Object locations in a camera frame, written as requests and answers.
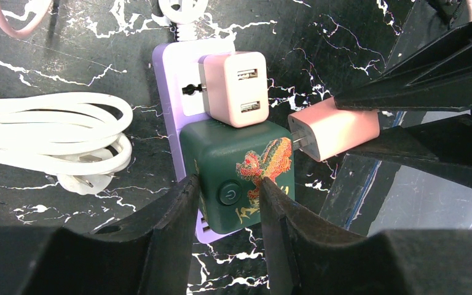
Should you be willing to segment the small pink adapter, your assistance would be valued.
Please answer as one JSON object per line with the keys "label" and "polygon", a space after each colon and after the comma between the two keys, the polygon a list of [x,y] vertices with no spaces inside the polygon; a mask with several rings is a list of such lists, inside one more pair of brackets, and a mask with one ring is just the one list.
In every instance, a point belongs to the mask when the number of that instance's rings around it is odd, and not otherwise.
{"label": "small pink adapter", "polygon": [[227,52],[200,59],[205,112],[235,128],[269,116],[266,58],[260,52]]}

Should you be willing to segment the pink charger with cable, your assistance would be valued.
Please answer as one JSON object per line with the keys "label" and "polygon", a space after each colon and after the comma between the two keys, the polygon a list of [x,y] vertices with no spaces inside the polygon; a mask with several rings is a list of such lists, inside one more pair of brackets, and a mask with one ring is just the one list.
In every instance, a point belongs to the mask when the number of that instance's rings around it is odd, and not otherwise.
{"label": "pink charger with cable", "polygon": [[[0,163],[48,173],[106,175],[132,156],[123,99],[93,92],[0,98]],[[292,148],[321,162],[380,135],[376,111],[345,111],[334,98],[290,114]]]}

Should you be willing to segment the green power adapter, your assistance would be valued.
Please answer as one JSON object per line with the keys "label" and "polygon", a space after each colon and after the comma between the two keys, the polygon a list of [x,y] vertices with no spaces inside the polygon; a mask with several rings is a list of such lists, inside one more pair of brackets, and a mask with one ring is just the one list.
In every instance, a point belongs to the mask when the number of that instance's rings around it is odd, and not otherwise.
{"label": "green power adapter", "polygon": [[199,177],[199,209],[217,234],[260,222],[264,178],[295,198],[292,136],[284,127],[266,120],[235,128],[208,119],[184,126],[179,142],[186,173]]}

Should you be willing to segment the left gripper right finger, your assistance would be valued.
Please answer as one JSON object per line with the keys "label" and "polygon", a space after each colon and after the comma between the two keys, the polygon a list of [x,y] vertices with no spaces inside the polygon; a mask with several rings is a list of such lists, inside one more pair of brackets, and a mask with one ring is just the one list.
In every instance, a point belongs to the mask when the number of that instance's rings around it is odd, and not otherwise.
{"label": "left gripper right finger", "polygon": [[260,210],[272,294],[472,294],[472,230],[363,237],[290,199],[268,178]]}

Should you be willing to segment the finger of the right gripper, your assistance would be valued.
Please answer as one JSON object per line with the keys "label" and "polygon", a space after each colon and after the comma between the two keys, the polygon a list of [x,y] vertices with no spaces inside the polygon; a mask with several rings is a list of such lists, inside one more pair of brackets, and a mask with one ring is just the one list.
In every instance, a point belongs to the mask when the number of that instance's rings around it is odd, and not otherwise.
{"label": "finger of the right gripper", "polygon": [[411,127],[393,127],[348,150],[397,163],[472,189],[472,110]]}
{"label": "finger of the right gripper", "polygon": [[472,109],[472,22],[444,33],[378,79],[334,96],[347,110]]}

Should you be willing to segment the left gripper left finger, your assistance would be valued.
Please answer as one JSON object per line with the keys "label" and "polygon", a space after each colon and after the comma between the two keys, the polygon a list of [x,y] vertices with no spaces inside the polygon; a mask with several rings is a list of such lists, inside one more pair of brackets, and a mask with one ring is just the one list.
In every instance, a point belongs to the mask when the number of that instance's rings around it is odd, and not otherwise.
{"label": "left gripper left finger", "polygon": [[200,182],[93,234],[0,226],[0,294],[185,294]]}

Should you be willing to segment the purple power strip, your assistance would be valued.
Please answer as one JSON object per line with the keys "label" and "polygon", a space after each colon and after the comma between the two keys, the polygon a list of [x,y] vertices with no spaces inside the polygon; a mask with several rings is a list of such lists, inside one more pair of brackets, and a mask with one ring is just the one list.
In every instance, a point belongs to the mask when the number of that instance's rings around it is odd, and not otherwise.
{"label": "purple power strip", "polygon": [[235,52],[228,39],[198,39],[158,45],[152,53],[165,127],[170,143],[175,175],[186,177],[179,143],[181,129],[192,122],[209,119],[201,93],[200,60],[207,55]]}

